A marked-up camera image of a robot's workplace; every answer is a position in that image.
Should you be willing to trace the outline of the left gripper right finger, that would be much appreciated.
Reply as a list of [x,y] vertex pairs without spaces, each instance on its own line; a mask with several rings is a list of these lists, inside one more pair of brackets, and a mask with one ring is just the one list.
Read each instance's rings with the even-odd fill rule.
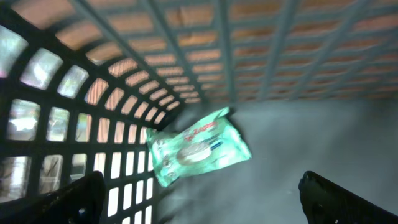
[[397,215],[315,172],[306,171],[298,189],[308,224],[397,224]]

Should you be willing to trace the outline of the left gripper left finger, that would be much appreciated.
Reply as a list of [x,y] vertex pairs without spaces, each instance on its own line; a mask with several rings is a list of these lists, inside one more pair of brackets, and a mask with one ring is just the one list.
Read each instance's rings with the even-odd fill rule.
[[94,171],[56,191],[1,204],[1,223],[99,224],[106,186]]

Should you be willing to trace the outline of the green Zappy wipes pack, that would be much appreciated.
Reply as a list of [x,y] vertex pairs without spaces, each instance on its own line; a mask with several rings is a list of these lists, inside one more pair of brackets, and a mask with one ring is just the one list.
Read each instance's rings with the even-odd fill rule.
[[228,120],[229,113],[229,107],[214,111],[181,133],[146,129],[152,166],[162,187],[252,158],[248,145]]

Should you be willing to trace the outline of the grey plastic mesh basket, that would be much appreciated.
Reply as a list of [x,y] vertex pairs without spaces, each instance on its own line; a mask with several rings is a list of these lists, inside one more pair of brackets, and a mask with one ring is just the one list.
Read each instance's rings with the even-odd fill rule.
[[[252,158],[163,188],[146,129]],[[397,214],[396,1],[2,1],[1,204],[99,171],[100,223],[306,223],[312,171]]]

